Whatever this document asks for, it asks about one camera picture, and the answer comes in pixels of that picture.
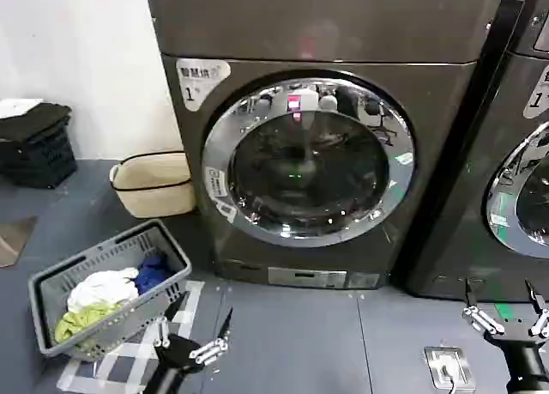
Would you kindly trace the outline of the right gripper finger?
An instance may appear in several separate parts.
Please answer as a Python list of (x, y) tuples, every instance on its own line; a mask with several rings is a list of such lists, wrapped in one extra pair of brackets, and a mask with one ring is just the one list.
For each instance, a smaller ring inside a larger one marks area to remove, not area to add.
[(548, 307), (546, 305), (546, 300), (529, 279), (525, 280), (525, 284), (534, 311), (538, 315), (537, 320), (531, 326), (528, 333), (530, 336), (548, 338)]
[(478, 307), (473, 285), (469, 279), (465, 280), (465, 303), (466, 307), (462, 310), (462, 318), (467, 320), (476, 331), (492, 336), (505, 333), (502, 324)]

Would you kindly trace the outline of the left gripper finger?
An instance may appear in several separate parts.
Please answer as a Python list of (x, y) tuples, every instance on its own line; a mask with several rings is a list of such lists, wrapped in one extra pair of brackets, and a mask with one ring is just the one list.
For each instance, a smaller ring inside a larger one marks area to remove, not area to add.
[(215, 339), (190, 352), (189, 359), (197, 366), (209, 366), (229, 349), (229, 336), (233, 308), (226, 315)]
[(169, 323), (175, 318), (181, 305), (185, 299), (185, 294), (179, 295), (169, 307), (165, 310), (164, 314), (158, 318), (156, 322), (157, 337), (154, 339), (154, 346), (156, 348), (169, 348), (171, 343), (169, 340)]

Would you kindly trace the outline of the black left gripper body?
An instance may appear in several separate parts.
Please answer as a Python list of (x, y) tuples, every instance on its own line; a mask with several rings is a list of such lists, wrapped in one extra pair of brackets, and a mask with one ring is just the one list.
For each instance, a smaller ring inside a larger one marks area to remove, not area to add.
[(190, 358), (201, 346), (190, 339), (170, 334), (170, 346), (155, 349), (159, 363), (148, 381), (144, 393), (178, 393), (185, 378), (202, 371), (202, 365)]

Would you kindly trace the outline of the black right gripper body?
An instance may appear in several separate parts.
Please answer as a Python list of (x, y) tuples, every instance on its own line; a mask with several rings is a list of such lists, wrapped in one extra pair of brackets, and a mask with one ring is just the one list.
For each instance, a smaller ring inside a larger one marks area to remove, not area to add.
[(510, 375), (508, 393), (543, 392), (542, 338), (530, 336), (528, 330), (506, 330), (504, 334), (485, 331), (483, 337), (504, 355)]

